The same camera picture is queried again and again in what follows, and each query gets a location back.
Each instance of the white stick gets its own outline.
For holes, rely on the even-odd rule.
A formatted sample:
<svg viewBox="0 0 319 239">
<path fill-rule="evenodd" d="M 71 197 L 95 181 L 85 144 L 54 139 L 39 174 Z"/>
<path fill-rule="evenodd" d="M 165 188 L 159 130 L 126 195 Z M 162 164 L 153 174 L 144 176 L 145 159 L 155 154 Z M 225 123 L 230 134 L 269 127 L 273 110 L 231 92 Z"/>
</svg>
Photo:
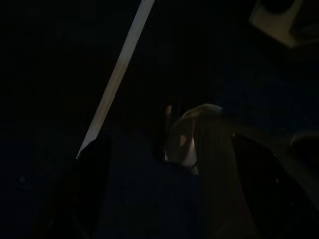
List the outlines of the white stick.
<svg viewBox="0 0 319 239">
<path fill-rule="evenodd" d="M 82 149 L 85 148 L 91 141 L 95 140 L 99 134 L 105 117 L 114 100 L 116 91 L 118 90 L 122 78 L 129 65 L 136 44 L 140 38 L 140 35 L 144 28 L 145 22 L 150 14 L 154 1 L 155 0 L 142 0 L 140 3 L 139 9 L 134 17 L 128 36 L 125 39 L 118 61 L 116 62 L 108 85 L 105 88 L 103 97 L 94 114 L 89 130 L 85 135 L 85 138 L 82 142 L 82 145 L 76 158 L 79 157 L 79 154 L 82 151 Z"/>
</svg>

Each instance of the floor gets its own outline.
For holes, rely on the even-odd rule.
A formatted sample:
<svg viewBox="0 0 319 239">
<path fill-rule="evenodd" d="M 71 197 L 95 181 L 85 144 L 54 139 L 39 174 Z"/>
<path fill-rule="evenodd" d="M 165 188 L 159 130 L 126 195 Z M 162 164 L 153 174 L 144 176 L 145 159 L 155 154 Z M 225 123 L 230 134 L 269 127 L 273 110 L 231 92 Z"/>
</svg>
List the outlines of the floor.
<svg viewBox="0 0 319 239">
<path fill-rule="evenodd" d="M 72 164 L 139 2 L 4 5 L 3 237 L 29 234 Z M 247 24 L 253 5 L 157 1 L 102 132 L 138 130 L 156 147 L 167 104 L 201 103 L 218 104 L 227 116 L 283 140 L 318 130 L 318 60 L 281 61 L 282 48 Z"/>
</svg>

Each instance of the dark background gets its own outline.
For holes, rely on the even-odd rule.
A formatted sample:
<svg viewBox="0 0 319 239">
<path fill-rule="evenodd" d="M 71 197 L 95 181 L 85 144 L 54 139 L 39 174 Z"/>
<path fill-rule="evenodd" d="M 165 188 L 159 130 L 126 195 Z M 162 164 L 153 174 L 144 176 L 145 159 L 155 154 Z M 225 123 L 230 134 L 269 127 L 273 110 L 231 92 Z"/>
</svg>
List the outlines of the dark background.
<svg viewBox="0 0 319 239">
<path fill-rule="evenodd" d="M 74 161 L 140 1 L 1 6 L 1 236 L 30 233 Z M 318 129 L 318 60 L 248 24 L 255 1 L 156 1 L 104 123 L 151 142 L 167 104 L 213 103 L 285 139 Z"/>
</svg>

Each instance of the dark floor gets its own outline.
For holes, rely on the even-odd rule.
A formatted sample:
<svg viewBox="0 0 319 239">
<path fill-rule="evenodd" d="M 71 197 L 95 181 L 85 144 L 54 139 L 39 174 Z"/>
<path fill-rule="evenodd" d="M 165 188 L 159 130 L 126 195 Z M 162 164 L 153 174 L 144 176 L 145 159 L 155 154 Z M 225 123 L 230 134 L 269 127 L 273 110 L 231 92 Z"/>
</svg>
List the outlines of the dark floor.
<svg viewBox="0 0 319 239">
<path fill-rule="evenodd" d="M 72 163 L 139 2 L 3 5 L 1 236 L 30 232 Z M 285 64 L 284 49 L 247 23 L 253 5 L 157 1 L 103 130 L 138 129 L 155 142 L 161 110 L 171 103 L 218 104 L 281 138 L 318 129 L 318 60 Z"/>
</svg>

